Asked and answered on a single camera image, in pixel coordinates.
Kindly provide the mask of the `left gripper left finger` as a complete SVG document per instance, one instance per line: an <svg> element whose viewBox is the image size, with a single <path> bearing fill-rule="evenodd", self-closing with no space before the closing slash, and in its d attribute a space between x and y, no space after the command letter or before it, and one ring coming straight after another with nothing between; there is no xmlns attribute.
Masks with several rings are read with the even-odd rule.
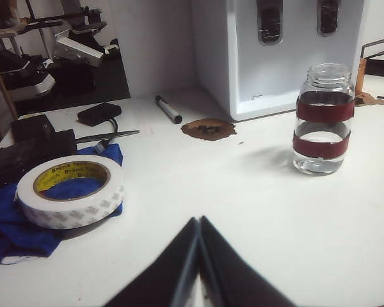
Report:
<svg viewBox="0 0 384 307"><path fill-rule="evenodd" d="M199 222L192 218L158 258L106 306L184 306L198 273Z"/></svg>

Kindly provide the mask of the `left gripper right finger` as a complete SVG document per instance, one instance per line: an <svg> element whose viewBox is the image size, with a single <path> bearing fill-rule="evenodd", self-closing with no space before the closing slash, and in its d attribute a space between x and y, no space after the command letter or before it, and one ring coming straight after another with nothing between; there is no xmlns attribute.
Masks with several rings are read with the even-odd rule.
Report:
<svg viewBox="0 0 384 307"><path fill-rule="evenodd" d="M205 216L200 219L200 276L213 306L294 306L248 265Z"/></svg>

